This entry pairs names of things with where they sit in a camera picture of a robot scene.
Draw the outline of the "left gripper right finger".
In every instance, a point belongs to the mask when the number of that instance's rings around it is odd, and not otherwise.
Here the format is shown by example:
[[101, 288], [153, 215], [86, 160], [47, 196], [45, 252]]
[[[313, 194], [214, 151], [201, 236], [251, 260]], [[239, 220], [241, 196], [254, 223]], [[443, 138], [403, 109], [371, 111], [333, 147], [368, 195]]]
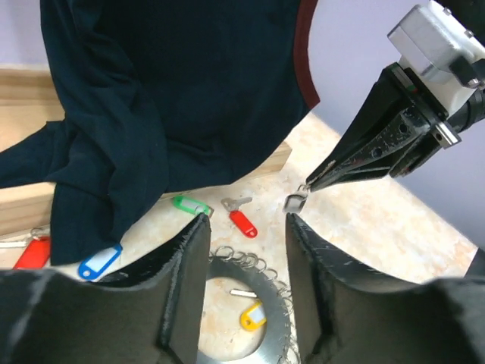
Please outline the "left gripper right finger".
[[417, 286], [329, 243], [286, 216], [286, 252], [304, 363], [433, 363], [436, 344]]

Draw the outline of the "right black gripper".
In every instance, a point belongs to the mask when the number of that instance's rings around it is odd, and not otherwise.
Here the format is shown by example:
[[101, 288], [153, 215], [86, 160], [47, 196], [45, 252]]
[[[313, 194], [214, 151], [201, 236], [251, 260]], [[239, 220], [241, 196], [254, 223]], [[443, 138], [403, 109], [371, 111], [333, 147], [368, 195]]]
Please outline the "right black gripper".
[[360, 180], [404, 177], [441, 148], [456, 144], [451, 116], [410, 68], [383, 70], [349, 128], [306, 179], [310, 190]]

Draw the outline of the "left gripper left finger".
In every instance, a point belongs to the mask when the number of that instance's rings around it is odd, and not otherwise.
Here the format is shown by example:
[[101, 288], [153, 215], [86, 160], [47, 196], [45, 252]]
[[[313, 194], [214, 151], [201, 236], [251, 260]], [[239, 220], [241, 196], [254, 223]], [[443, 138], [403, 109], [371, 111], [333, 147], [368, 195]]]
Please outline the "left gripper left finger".
[[104, 276], [101, 287], [130, 295], [108, 363], [194, 363], [204, 303], [211, 228], [197, 215], [175, 237]]

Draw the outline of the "black key tag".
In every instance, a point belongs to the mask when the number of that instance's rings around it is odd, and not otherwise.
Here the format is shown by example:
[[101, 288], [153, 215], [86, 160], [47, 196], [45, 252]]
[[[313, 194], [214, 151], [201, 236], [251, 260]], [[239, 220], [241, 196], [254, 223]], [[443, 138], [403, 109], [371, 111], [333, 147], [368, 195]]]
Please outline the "black key tag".
[[306, 204], [308, 196], [301, 193], [294, 193], [288, 195], [285, 199], [285, 203], [283, 205], [283, 210], [285, 213], [293, 213], [299, 214], [304, 205]]

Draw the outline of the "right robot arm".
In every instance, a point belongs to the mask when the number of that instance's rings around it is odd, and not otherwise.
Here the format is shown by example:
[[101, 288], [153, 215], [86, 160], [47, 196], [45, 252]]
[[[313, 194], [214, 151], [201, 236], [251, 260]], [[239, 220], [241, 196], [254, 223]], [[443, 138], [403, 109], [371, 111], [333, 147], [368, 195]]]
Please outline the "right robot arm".
[[403, 177], [484, 118], [484, 3], [414, 6], [388, 33], [400, 59], [385, 67], [310, 192]]

